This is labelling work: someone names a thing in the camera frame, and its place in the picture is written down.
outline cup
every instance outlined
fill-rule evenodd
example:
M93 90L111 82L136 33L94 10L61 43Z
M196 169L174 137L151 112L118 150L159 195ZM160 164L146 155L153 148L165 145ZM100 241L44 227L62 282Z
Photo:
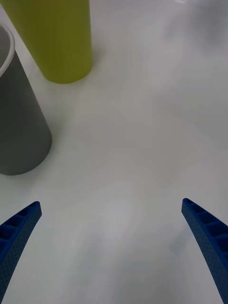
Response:
M55 83L92 66L89 0L0 0L42 74Z
M11 31L0 23L0 173L17 175L38 166L51 132L15 51Z

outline white rim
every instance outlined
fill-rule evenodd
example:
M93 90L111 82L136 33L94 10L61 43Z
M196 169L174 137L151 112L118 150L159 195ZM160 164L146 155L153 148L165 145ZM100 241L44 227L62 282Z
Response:
M11 33L10 29L5 24L0 23L0 27L4 28L4 30L7 32L8 36L9 36L9 41L10 41L9 53L6 57L5 62L0 67L0 77L1 77L5 73L5 71L7 70L8 66L10 65L10 63L13 59L13 55L15 52L15 39L14 39L14 36Z

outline gray cup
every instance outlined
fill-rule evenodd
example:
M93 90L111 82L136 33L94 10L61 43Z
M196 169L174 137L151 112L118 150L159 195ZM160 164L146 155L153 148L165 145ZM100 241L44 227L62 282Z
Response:
M32 170L47 156L51 132L26 77L10 30L0 24L0 173Z

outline lime green cup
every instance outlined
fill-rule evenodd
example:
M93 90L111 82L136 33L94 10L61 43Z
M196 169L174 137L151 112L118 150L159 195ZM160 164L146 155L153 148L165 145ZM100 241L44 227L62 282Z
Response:
M0 0L44 77L83 78L92 66L89 0Z

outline white surface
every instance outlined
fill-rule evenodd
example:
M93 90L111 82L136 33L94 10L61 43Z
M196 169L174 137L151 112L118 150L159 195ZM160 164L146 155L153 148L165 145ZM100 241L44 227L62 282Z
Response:
M181 202L228 224L224 5L92 0L94 67L70 85L16 35L54 142L32 172L0 176L1 222L43 211L4 304L222 303Z

